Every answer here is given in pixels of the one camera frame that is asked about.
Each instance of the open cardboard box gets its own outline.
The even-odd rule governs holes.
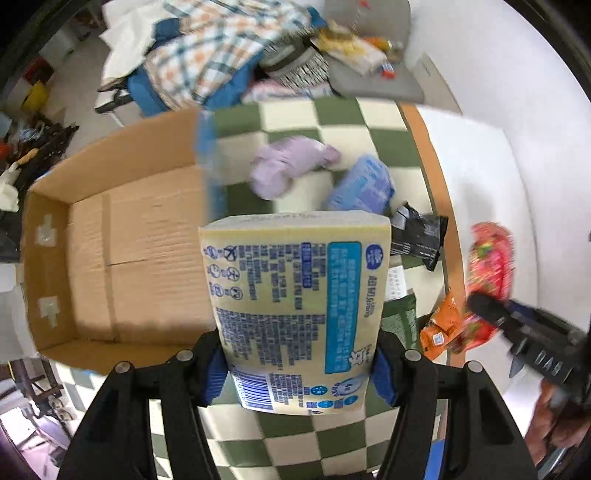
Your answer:
[[[198,232],[211,203],[203,118],[144,120],[32,186],[21,252],[43,355],[107,374],[122,360],[162,363],[215,327]]]

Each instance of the screw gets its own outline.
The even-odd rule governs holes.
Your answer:
[[[129,362],[119,362],[115,365],[115,371],[119,374],[124,374],[129,371],[131,364]]]
[[[407,350],[404,352],[404,358],[409,360],[410,362],[418,362],[421,359],[422,355],[417,352],[416,350]]]
[[[179,362],[188,362],[193,358],[193,352],[191,350],[181,350],[177,353],[177,360]]]
[[[468,362],[468,370],[476,374],[479,374],[480,372],[482,372],[482,364],[480,362],[472,360],[471,362]]]

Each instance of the plastic package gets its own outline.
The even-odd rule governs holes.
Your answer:
[[[466,296],[481,291],[500,301],[511,296],[513,242],[506,228],[493,222],[472,226],[475,241],[468,257]],[[472,312],[466,312],[461,335],[450,345],[455,352],[470,350],[490,340],[497,329]]]
[[[414,293],[384,303],[380,328],[394,333],[404,348],[421,350],[417,326],[417,301]]]
[[[362,409],[384,303],[388,219],[244,215],[199,233],[242,406],[290,415]]]
[[[362,155],[326,202],[329,210],[382,214],[394,193],[388,167],[372,155]]]
[[[435,270],[447,232],[446,216],[421,215],[408,202],[391,219],[390,255],[412,255],[423,259],[427,270]]]
[[[429,360],[435,360],[461,331],[462,314],[452,293],[449,292],[431,315],[427,326],[421,330],[421,344],[425,356]]]

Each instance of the orange snack bag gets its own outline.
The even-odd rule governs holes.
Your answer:
[[[427,326],[421,330],[421,345],[425,356],[429,360],[435,360],[461,331],[462,314],[449,292],[431,315]]]

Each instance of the purple cloth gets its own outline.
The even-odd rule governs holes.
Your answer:
[[[260,198],[273,200],[283,195],[291,181],[317,166],[340,161],[340,152],[307,137],[289,137],[261,147],[251,171],[251,188]]]

